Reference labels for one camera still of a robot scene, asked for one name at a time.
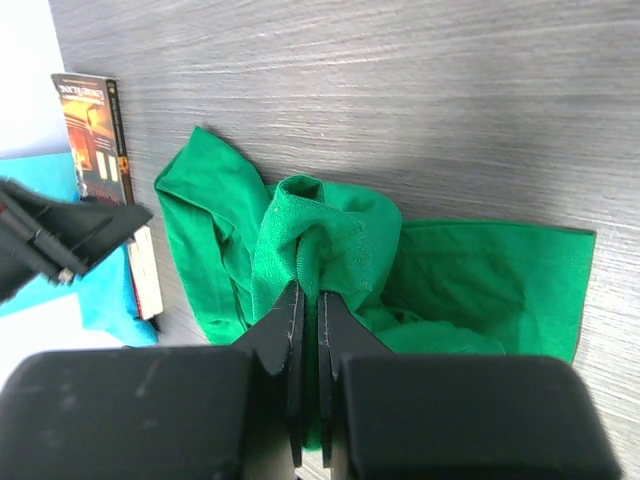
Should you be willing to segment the green t shirt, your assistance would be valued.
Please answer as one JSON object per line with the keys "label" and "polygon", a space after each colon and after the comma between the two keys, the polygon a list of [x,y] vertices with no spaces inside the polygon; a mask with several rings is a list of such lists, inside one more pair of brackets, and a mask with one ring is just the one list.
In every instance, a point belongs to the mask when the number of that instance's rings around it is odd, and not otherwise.
{"label": "green t shirt", "polygon": [[265,183],[196,129],[155,180],[195,320],[237,340],[297,283],[306,305],[304,447],[321,446],[317,303],[349,311],[398,353],[533,354],[572,361],[596,245],[589,230],[494,220],[406,221],[379,192],[295,175]]}

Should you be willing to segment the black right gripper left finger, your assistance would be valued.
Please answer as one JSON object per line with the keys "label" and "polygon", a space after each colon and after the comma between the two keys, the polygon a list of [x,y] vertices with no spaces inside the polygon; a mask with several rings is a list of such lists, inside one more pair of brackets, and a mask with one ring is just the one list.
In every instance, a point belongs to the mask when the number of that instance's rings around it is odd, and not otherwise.
{"label": "black right gripper left finger", "polygon": [[43,352],[1,393],[5,479],[291,479],[304,294],[229,346]]}

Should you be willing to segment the brown book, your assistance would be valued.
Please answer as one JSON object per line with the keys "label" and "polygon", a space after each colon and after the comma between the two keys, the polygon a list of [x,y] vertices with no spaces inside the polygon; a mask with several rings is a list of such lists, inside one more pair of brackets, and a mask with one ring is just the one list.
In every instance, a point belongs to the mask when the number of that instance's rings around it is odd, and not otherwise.
{"label": "brown book", "polygon": [[116,80],[76,73],[55,73],[51,80],[64,115],[79,195],[133,204]]}

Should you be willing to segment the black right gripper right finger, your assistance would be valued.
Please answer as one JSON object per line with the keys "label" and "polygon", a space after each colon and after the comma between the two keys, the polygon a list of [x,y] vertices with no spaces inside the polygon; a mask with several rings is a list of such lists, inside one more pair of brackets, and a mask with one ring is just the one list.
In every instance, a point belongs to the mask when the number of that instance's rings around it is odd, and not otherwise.
{"label": "black right gripper right finger", "polygon": [[548,356],[399,354],[318,302],[323,464],[335,479],[616,479],[588,390]]}

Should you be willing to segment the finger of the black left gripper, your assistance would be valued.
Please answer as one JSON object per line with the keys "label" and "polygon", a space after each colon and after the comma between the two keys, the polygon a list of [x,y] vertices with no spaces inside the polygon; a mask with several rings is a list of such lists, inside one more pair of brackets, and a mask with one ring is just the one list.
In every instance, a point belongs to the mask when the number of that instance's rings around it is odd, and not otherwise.
{"label": "finger of the black left gripper", "polygon": [[152,218],[141,205],[62,202],[1,180],[1,301],[35,277],[68,285]]}

